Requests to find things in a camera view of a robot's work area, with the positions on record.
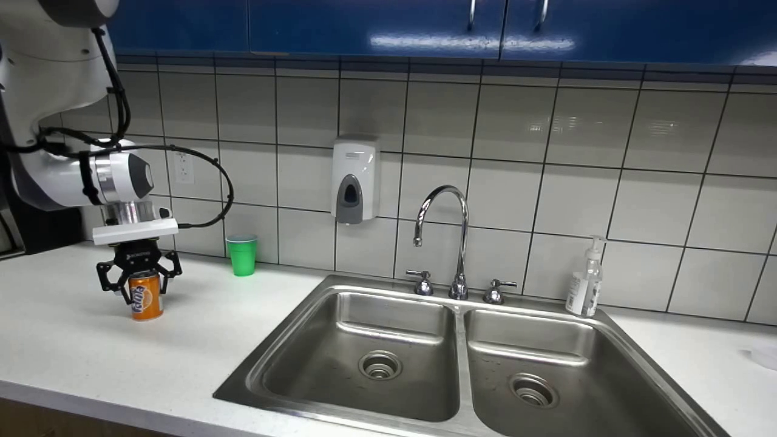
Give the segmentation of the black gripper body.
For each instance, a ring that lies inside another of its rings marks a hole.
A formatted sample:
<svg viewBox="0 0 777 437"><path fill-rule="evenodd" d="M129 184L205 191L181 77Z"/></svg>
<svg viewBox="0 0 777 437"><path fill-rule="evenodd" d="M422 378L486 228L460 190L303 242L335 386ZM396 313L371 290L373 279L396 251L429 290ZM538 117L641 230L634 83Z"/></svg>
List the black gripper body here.
<svg viewBox="0 0 777 437"><path fill-rule="evenodd" d="M161 249L156 241L131 241L113 249L113 266L123 275L152 272L157 267L157 261Z"/></svg>

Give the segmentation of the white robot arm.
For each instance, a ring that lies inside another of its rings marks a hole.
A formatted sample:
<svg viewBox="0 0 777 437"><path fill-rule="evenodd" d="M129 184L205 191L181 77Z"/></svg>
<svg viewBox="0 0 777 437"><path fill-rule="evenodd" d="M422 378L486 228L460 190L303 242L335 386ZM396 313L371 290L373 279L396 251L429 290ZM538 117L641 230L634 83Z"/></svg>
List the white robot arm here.
<svg viewBox="0 0 777 437"><path fill-rule="evenodd" d="M113 258L97 266L99 287L129 307L150 301L181 272L179 258L157 249L178 230L175 219L144 217L152 191L150 165L123 139L129 104L106 31L118 0L0 0L3 156L15 195L42 211L110 207L116 221L91 230ZM123 117L111 136L52 124L106 94Z"/></svg>

